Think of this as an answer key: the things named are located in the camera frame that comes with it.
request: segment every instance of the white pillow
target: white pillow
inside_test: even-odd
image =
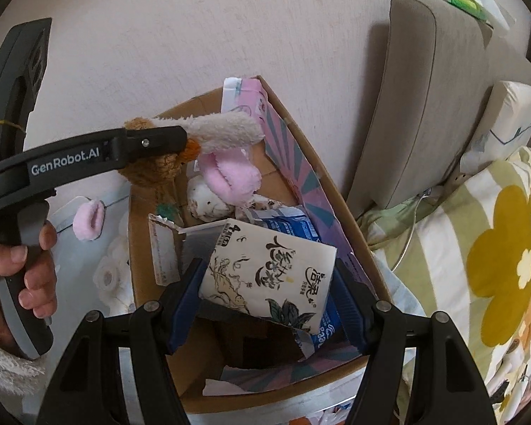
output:
[[[460,172],[477,174],[494,160],[505,160],[531,137],[531,86],[498,81],[470,145],[460,159]]]

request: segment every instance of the stuffed animal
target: stuffed animal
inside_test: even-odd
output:
[[[236,210],[236,218],[249,221],[243,208],[265,210],[286,207],[283,203],[254,193],[243,206],[225,203],[214,193],[200,175],[189,179],[187,204],[191,215],[203,222],[214,222],[230,216]]]
[[[238,154],[242,153],[242,147],[257,144],[264,138],[261,126],[246,113],[227,112],[178,120],[134,118],[125,123],[126,129],[134,130],[161,126],[183,127],[187,131],[187,147],[179,154],[141,159],[121,169],[120,174],[131,183],[144,187],[166,185],[180,172],[181,164],[201,156],[205,182],[225,203],[244,204],[260,187],[262,177],[258,168],[246,156],[242,158]]]

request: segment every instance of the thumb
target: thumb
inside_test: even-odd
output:
[[[22,269],[28,258],[27,246],[0,244],[0,277],[9,277]]]

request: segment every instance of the white wall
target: white wall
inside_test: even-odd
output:
[[[525,52],[530,15],[511,41]],[[260,73],[346,192],[375,106],[386,49],[389,0],[13,0],[0,43],[23,21],[53,17],[48,67],[30,118],[27,147],[150,117]],[[113,187],[103,176],[61,191]]]

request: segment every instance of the beige cushion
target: beige cushion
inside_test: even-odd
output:
[[[443,0],[391,0],[382,86],[347,203],[397,205],[444,181],[484,112],[492,85],[531,85],[531,64]]]

